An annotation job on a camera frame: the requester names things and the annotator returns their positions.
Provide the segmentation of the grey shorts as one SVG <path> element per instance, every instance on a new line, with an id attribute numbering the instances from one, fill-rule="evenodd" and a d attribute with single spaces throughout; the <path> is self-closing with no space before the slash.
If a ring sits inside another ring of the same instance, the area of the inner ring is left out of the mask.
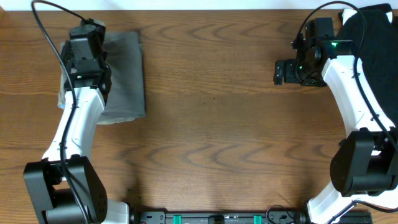
<path id="1" fill-rule="evenodd" d="M 146 115 L 143 52 L 139 33 L 108 32 L 103 43 L 111 89 L 98 124 L 133 121 Z"/>

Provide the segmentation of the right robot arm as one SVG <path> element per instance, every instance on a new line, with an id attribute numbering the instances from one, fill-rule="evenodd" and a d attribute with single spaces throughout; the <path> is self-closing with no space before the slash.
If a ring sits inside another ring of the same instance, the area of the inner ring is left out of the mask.
<path id="1" fill-rule="evenodd" d="M 298 34 L 292 47 L 296 58 L 276 61 L 274 83 L 328 86 L 346 131 L 330 162 L 329 184 L 297 220 L 339 223 L 358 204 L 397 212 L 397 129 L 379 106 L 353 42 Z"/>

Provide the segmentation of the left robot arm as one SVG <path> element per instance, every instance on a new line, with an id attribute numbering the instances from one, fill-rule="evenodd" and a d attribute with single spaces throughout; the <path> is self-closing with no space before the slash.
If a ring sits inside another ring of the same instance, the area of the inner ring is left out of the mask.
<path id="1" fill-rule="evenodd" d="M 111 88 L 111 72 L 99 40 L 66 41 L 60 54 L 58 101 L 63 114 L 38 162 L 24 169 L 24 182 L 39 223 L 129 223 L 128 204 L 108 198 L 91 164 L 97 122 Z"/>

